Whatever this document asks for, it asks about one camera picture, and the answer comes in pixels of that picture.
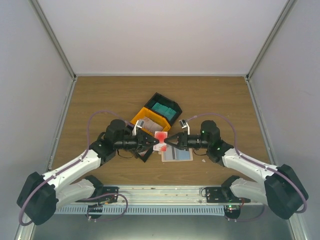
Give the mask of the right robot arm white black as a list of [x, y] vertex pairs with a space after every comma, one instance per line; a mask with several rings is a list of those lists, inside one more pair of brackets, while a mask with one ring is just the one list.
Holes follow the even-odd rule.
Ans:
[[223, 200], [232, 203], [237, 198], [250, 199], [267, 205], [284, 220], [307, 210], [309, 195], [292, 167], [268, 164], [240, 152], [234, 144], [222, 140], [220, 129], [212, 120], [201, 123], [199, 134], [190, 134], [185, 120], [180, 124], [185, 131], [166, 138], [166, 144], [180, 150], [205, 149], [213, 163], [250, 178], [229, 177], [222, 184]]

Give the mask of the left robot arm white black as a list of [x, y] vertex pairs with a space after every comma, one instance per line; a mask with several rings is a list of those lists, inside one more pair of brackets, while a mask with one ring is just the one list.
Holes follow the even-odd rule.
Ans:
[[133, 131], [126, 123], [114, 119], [96, 141], [89, 143], [83, 153], [63, 166], [43, 174], [31, 173], [25, 180], [17, 198], [20, 207], [18, 221], [27, 215], [30, 224], [41, 225], [49, 220], [56, 210], [76, 201], [98, 202], [103, 197], [100, 182], [93, 176], [77, 181], [86, 173], [95, 170], [115, 157], [118, 150], [143, 152], [157, 145], [159, 140], [137, 126]]

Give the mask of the orange bin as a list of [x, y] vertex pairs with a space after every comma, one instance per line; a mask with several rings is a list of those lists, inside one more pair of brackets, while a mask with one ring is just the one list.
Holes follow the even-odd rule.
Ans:
[[163, 127], [164, 132], [168, 132], [171, 129], [171, 125], [170, 123], [167, 121], [167, 119], [159, 114], [157, 114], [156, 112], [143, 107], [134, 117], [133, 119], [130, 121], [130, 123], [132, 125], [135, 125], [137, 120], [142, 120], [144, 117], [147, 117], [149, 119], [151, 119], [152, 121], [154, 121], [155, 123], [159, 124], [160, 126]]

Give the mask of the red white circle card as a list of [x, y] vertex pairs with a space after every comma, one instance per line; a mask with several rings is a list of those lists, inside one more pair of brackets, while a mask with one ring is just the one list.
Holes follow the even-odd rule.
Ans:
[[157, 139], [159, 143], [153, 146], [153, 151], [165, 152], [167, 150], [167, 144], [165, 143], [167, 137], [167, 131], [155, 131], [154, 138]]

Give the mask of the white pink cards stack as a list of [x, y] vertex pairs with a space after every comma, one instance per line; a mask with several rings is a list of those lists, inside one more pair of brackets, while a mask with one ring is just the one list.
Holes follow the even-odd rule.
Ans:
[[148, 117], [144, 117], [143, 119], [143, 125], [142, 128], [148, 132], [150, 132], [152, 135], [154, 135], [156, 132], [161, 132], [163, 130], [163, 127], [153, 120], [151, 120]]

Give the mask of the black bin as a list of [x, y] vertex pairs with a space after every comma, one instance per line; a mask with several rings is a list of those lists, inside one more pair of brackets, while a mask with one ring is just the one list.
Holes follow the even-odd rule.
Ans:
[[148, 160], [148, 158], [151, 156], [152, 153], [153, 153], [153, 149], [150, 148], [150, 149], [143, 151], [143, 152], [137, 152], [134, 154], [134, 156], [136, 159], [140, 159], [145, 163]]
[[176, 122], [183, 112], [177, 102], [170, 100], [158, 92], [148, 100], [144, 107], [164, 117], [170, 126]]

